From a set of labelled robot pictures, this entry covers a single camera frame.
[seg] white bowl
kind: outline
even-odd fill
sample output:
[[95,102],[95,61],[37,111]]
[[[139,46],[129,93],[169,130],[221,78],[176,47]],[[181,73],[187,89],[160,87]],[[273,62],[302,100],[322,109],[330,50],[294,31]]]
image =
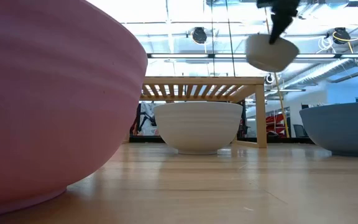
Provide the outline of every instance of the white bowl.
[[269,38],[267,34],[255,34],[247,39],[248,63],[266,72],[281,72],[296,58],[299,49],[283,38],[270,45]]
[[237,133],[242,106],[234,103],[168,103],[154,108],[158,132],[180,154],[216,154]]

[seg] pink bowl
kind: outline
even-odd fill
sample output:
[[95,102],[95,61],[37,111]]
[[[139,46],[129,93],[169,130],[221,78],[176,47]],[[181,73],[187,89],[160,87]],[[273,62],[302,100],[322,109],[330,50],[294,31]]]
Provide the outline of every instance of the pink bowl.
[[117,150],[147,56],[86,1],[0,1],[0,213],[64,192]]

